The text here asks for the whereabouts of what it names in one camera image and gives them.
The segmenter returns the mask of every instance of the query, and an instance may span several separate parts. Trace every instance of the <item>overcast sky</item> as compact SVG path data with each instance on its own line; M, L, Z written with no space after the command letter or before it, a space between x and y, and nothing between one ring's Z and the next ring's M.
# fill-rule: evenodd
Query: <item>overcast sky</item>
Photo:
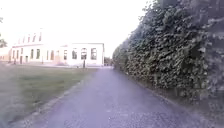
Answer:
M65 43L105 43L105 54L111 56L137 27L146 1L0 0L1 31L13 44L21 33L42 27Z

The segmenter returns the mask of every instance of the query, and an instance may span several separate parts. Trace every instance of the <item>white building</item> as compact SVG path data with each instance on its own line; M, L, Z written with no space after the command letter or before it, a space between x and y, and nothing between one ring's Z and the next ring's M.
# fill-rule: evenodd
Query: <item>white building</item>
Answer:
M103 66L103 43L58 43L56 37L39 29L25 33L14 43L9 55L17 64Z

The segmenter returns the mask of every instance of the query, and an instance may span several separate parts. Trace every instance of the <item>bush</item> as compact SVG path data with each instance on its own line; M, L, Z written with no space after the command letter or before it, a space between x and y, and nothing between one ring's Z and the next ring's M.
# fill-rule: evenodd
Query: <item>bush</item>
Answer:
M192 13L186 1L147 9L138 28L115 50L113 60L115 69L133 78L195 99L223 87L224 50L213 46L223 39L209 31L222 19L205 20L209 13Z

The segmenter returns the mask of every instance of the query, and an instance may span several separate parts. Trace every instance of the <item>grass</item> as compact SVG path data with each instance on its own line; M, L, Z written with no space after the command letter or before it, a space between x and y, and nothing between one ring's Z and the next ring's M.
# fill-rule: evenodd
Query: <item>grass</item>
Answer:
M4 122L17 121L56 98L96 69L62 69L32 66L1 66L0 109Z

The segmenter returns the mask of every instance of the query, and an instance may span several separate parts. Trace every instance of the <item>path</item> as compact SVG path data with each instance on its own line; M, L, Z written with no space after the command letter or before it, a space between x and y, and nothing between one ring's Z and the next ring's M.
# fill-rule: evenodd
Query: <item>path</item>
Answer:
M99 69L29 128L206 128L126 76Z

